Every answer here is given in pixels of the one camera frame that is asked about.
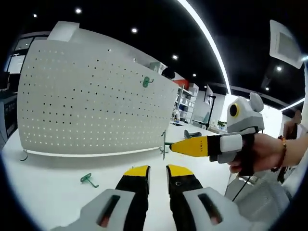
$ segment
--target white shelving unit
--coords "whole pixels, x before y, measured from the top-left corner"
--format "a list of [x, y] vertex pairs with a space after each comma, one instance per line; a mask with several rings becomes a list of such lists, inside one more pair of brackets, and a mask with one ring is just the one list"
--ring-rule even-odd
[[196, 96], [194, 96], [190, 91], [184, 89], [184, 85], [178, 88], [175, 107], [180, 111], [181, 119], [186, 119], [188, 123], [191, 122], [195, 102]]

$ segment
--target green hook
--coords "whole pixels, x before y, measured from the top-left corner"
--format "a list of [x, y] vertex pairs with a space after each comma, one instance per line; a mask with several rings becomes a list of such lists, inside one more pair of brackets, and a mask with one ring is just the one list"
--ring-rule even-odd
[[154, 82], [154, 79], [152, 79], [152, 81], [150, 81], [149, 77], [145, 77], [142, 85], [143, 85], [144, 88], [147, 88], [149, 83], [153, 83], [153, 82]]
[[165, 153], [166, 153], [166, 145], [165, 145], [165, 143], [166, 143], [166, 130], [163, 132], [163, 134], [161, 136], [164, 137], [164, 149], [161, 150], [161, 151], [162, 151], [162, 154], [163, 154], [163, 160], [165, 160]]
[[99, 185], [94, 185], [90, 180], [89, 180], [89, 178], [91, 177], [91, 173], [88, 173], [87, 175], [85, 175], [84, 177], [82, 177], [81, 179], [80, 179], [80, 182], [84, 182], [84, 181], [88, 181], [88, 182], [90, 182], [90, 184], [94, 187], [94, 188], [97, 188]]

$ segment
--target finger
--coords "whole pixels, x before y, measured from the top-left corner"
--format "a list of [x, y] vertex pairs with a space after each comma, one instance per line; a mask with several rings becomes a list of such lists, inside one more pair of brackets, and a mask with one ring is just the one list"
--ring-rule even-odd
[[231, 173], [238, 173], [238, 172], [240, 172], [242, 170], [242, 167], [240, 167], [240, 166], [231, 166], [230, 167], [230, 172]]
[[241, 164], [241, 162], [239, 160], [233, 160], [231, 162], [228, 162], [228, 165], [231, 166], [239, 166]]

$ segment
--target white pegboard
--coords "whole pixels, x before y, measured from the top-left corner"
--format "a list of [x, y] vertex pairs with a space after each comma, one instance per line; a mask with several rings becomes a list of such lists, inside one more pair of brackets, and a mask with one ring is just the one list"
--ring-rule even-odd
[[[145, 77], [154, 79], [147, 88]], [[18, 89], [21, 144], [65, 155], [161, 146], [177, 90], [165, 77], [99, 47], [34, 41]]]

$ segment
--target black cable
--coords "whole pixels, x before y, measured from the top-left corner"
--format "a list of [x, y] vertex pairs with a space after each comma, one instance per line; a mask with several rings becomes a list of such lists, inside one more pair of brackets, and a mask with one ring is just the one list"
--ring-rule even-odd
[[234, 201], [234, 200], [237, 198], [237, 196], [238, 196], [238, 195], [240, 194], [240, 192], [243, 190], [243, 188], [245, 187], [245, 185], [247, 184], [247, 182], [250, 180], [250, 177], [251, 177], [251, 176], [248, 177], [248, 179], [246, 180], [246, 182], [244, 183], [244, 185], [241, 187], [241, 189], [238, 191], [238, 193], [235, 195], [235, 197], [233, 198], [232, 201]]

